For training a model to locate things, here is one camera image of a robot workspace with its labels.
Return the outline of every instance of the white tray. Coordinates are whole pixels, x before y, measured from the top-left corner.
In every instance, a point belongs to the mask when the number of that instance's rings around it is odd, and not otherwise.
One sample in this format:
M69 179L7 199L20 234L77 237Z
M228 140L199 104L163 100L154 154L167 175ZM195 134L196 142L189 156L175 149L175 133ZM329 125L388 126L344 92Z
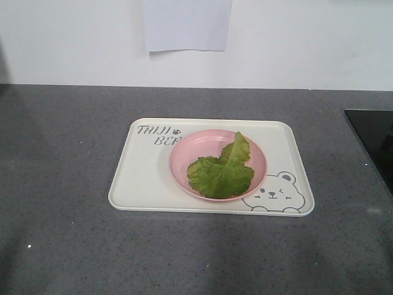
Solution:
M173 146L195 131L214 128L240 131L266 155L267 177L260 188L243 199L201 200L183 191L171 176L168 161ZM108 199L116 209L133 211L301 217L314 208L313 193L292 130L274 121L164 118L134 121Z

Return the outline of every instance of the bowl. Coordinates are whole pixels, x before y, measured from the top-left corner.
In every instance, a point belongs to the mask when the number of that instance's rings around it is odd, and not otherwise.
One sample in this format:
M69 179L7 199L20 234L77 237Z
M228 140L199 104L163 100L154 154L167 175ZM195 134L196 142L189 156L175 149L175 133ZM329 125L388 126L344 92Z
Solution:
M214 202L241 199L256 190L266 177L267 161L261 148L247 137L245 139L250 144L250 159L245 163L245 166L254 169L254 177L245 193L227 199L212 199L201 195L189 185L187 177L189 165L198 160L199 157L208 157L210 155L219 157L222 148L234 142L235 133L223 129L201 130L186 136L178 142L169 157L169 169L177 185L194 197Z

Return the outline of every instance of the lettuce leaf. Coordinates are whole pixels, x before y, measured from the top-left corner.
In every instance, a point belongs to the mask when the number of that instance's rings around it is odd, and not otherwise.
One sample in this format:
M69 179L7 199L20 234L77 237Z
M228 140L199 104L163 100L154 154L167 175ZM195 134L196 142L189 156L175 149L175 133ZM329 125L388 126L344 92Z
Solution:
M187 169L190 186L211 199L227 199L245 193L254 177L254 170L244 164L250 159L250 144L240 132L235 141L215 158L199 157Z

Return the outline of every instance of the white paper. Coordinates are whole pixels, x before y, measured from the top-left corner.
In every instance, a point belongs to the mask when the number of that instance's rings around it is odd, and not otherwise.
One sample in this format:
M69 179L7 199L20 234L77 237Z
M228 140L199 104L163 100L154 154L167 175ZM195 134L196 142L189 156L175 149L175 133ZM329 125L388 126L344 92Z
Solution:
M147 51L224 51L232 0L144 0Z

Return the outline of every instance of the cartoon bear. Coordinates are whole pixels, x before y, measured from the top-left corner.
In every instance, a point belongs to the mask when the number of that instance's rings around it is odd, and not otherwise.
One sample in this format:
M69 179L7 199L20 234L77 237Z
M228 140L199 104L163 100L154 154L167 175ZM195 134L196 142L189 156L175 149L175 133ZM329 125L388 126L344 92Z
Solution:
M305 205L305 198L299 193L295 183L296 177L286 171L266 175L258 194L243 198L243 202L251 211L300 213L299 209Z

